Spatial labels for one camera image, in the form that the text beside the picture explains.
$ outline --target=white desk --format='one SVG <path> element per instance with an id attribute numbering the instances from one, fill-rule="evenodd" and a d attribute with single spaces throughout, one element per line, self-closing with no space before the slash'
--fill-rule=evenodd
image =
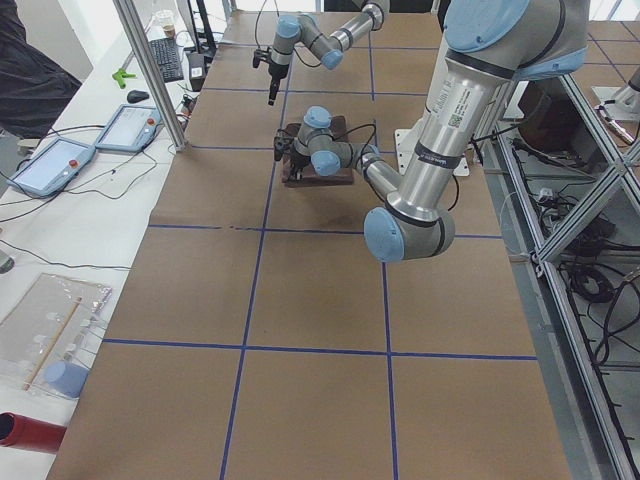
<path id="1" fill-rule="evenodd" d="M 124 35 L 114 42 L 54 125 L 56 130 L 87 124 L 104 125 L 116 108 L 126 103 L 127 92 L 132 89 L 148 91 L 135 59 L 127 67 L 127 71 L 136 73 L 138 78 L 126 79 L 125 89 L 121 90 L 111 78 L 111 74 L 122 66 L 130 50 Z M 186 85 L 184 80 L 167 85 L 174 105 L 178 105 L 183 95 L 178 83 Z M 153 104 L 152 99 L 140 103 L 149 104 Z M 63 136 L 92 143 L 98 132 L 99 130 L 69 132 L 63 133 Z M 137 180 L 129 192 L 119 200 L 109 200 L 96 193 L 63 193 L 32 214 L 0 223 L 3 229 L 0 239 L 38 253 L 51 261 L 131 266 L 145 232 L 149 213 L 158 199 L 173 160 L 174 150 L 170 148 L 171 145 L 168 133 L 164 129 L 161 130 L 153 144 L 146 149 L 146 153 L 157 161 L 156 168 Z M 151 159 L 139 155 L 127 165 L 116 168 L 128 158 L 129 155 L 99 153 L 68 188 L 73 188 L 74 185 L 83 183 L 99 173 L 115 169 L 114 173 L 105 175 L 79 188 L 78 191 L 96 189 L 117 196 L 136 176 L 153 165 Z M 23 194 L 10 188 L 0 199 L 0 204 L 25 198 Z M 33 200 L 0 206 L 0 220 L 19 215 L 40 203 L 40 200 Z M 112 287 L 113 294 L 101 313 L 101 316 L 108 320 L 128 275 L 126 271 L 108 269 L 70 270 L 54 267 L 27 253 L 14 251 L 4 244 L 0 245 L 0 248 L 15 260 L 15 267 L 10 272 L 0 275 L 0 319 L 10 312 L 36 278 L 45 272 Z M 17 391 L 3 386 L 0 380 L 1 411 L 11 411 L 66 425 L 75 406 L 76 402 L 72 400 Z M 54 458 L 49 454 L 0 448 L 0 478 L 44 479 Z"/>

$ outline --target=red can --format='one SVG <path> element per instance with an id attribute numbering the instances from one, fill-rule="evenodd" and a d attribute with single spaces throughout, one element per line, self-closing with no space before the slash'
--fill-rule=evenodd
<path id="1" fill-rule="evenodd" d="M 34 452 L 56 453 L 67 427 L 24 417 L 15 413 L 0 414 L 0 446 Z"/>

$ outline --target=green object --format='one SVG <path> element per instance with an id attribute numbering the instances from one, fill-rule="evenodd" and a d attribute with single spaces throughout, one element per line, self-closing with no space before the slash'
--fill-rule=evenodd
<path id="1" fill-rule="evenodd" d="M 116 82 L 118 82 L 118 85 L 120 85 L 120 88 L 125 88 L 126 84 L 124 83 L 124 79 L 136 78 L 136 75 L 135 73 L 127 73 L 124 68 L 119 68 L 116 73 L 111 75 L 111 78 L 113 78 Z"/>

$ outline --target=black mouse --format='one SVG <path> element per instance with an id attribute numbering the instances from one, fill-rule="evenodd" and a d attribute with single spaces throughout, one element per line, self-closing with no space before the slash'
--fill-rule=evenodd
<path id="1" fill-rule="evenodd" d="M 127 102 L 129 103 L 138 103 L 142 100 L 146 100 L 149 98 L 149 94 L 147 92 L 143 92 L 142 90 L 131 90 L 127 94 Z"/>

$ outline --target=blue cup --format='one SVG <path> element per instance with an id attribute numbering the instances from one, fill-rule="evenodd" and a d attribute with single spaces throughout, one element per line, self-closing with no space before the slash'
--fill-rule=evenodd
<path id="1" fill-rule="evenodd" d="M 60 393 L 78 398 L 87 380 L 89 370 L 75 363 L 59 361 L 49 365 L 44 372 L 44 379 Z"/>

